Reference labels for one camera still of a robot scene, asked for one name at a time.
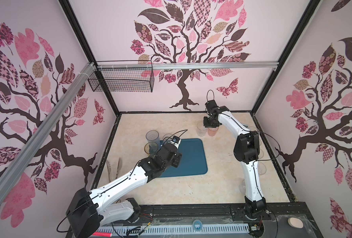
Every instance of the wire basket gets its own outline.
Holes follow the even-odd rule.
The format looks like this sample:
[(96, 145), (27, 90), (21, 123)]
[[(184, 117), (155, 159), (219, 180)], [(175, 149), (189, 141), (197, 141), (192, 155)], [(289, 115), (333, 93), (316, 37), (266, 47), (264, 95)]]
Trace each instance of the wire basket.
[(88, 80), (94, 92), (152, 92), (155, 78), (151, 61), (141, 60), (139, 64), (98, 68)]

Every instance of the beige marble tabletop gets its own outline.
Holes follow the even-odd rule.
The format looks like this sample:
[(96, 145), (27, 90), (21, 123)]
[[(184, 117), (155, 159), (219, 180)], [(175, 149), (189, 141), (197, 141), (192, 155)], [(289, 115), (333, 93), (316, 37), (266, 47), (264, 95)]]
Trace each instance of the beige marble tabletop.
[[(199, 137), (196, 125), (204, 113), (145, 113), (123, 114), (119, 122), (107, 160), (111, 164), (111, 180), (117, 172), (117, 162), (121, 158), (119, 175), (130, 171), (140, 159), (147, 157), (144, 146), (145, 135), (156, 130), (160, 139), (165, 134), (188, 129), (181, 139), (200, 138), (204, 145), (208, 172), (203, 175), (155, 178), (149, 183), (127, 193), (122, 199), (134, 197), (139, 204), (197, 204), (197, 203), (243, 203), (240, 193), (243, 172), (240, 163), (233, 155), (236, 139), (220, 126), (214, 137), (206, 134)], [(242, 124), (255, 126), (249, 113), (233, 113)], [(269, 159), (264, 143), (260, 146), (264, 156)], [(260, 175), (262, 192), (267, 202), (289, 202), (271, 161), (263, 161), (267, 171)], [(102, 173), (99, 186), (106, 184), (108, 174)]]

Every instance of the pink wall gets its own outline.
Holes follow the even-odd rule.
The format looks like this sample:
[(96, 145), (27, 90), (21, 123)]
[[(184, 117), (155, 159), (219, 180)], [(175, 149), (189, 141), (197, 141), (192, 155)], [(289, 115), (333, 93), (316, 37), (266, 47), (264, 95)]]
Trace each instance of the pink wall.
[[(86, 63), (57, 1), (0, 1), (0, 175)], [(56, 226), (90, 187), (114, 120), (86, 83), (2, 203), (0, 237), (64, 237)]]
[(257, 117), (323, 236), (344, 238), (352, 237), (352, 0), (340, 3), (322, 3)]
[[(152, 61), (159, 58), (159, 63), (177, 63), (194, 62), (192, 56), (195, 53), (196, 62), (204, 62), (211, 57), (216, 57), (215, 62), (221, 61), (221, 50), (223, 58), (241, 53), (237, 56), (241, 60), (277, 61), (308, 1), (196, 0), (184, 1), (183, 6), (181, 1), (167, 0), (103, 0), (98, 4), (82, 0), (71, 3), (97, 60), (136, 60), (140, 55), (141, 59)], [(162, 12), (165, 17), (158, 19), (150, 13), (140, 14), (147, 9)], [(176, 12), (176, 15), (172, 17), (169, 12)], [(177, 27), (182, 28), (183, 22), (190, 23), (190, 16), (197, 23), (196, 31), (176, 30)], [(224, 39), (226, 29), (231, 24), (234, 24), (234, 29)], [(168, 28), (170, 26), (173, 26), (173, 32)], [(239, 39), (235, 37), (238, 31), (244, 32)], [(202, 32), (209, 33), (205, 39), (201, 37), (198, 40)], [(142, 34), (150, 34), (147, 42)], [(159, 34), (172, 34), (174, 39), (164, 38), (164, 35), (162, 39)], [(232, 42), (236, 42), (236, 47), (224, 46)], [(201, 48), (193, 49), (197, 43)], [(161, 44), (165, 45), (161, 48), (168, 48), (169, 53), (159, 48)], [(184, 53), (186, 57), (181, 60), (180, 56)], [(212, 89), (220, 105), (226, 105), (231, 110), (250, 110), (270, 74), (270, 68), (232, 69), (232, 72), (219, 76), (210, 70), (193, 73), (199, 74), (200, 79), (191, 80), (188, 76), (192, 71), (188, 70), (183, 71), (185, 78), (179, 79), (176, 77), (177, 70), (164, 72), (164, 75), (170, 74), (170, 80), (166, 82), (161, 81), (161, 72), (155, 72), (152, 93), (113, 92), (112, 95), (121, 111), (202, 111), (205, 109), (207, 91)], [(232, 90), (229, 86), (235, 79), (238, 89)], [(221, 87), (230, 93), (227, 98), (217, 90)]]

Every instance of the blue tray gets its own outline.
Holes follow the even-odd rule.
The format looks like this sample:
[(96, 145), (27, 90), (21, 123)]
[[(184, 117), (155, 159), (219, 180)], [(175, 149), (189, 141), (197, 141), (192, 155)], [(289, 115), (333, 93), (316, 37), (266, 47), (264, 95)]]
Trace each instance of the blue tray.
[(182, 139), (178, 152), (182, 153), (177, 168), (170, 166), (160, 176), (162, 178), (206, 174), (208, 171), (202, 140), (198, 138)]

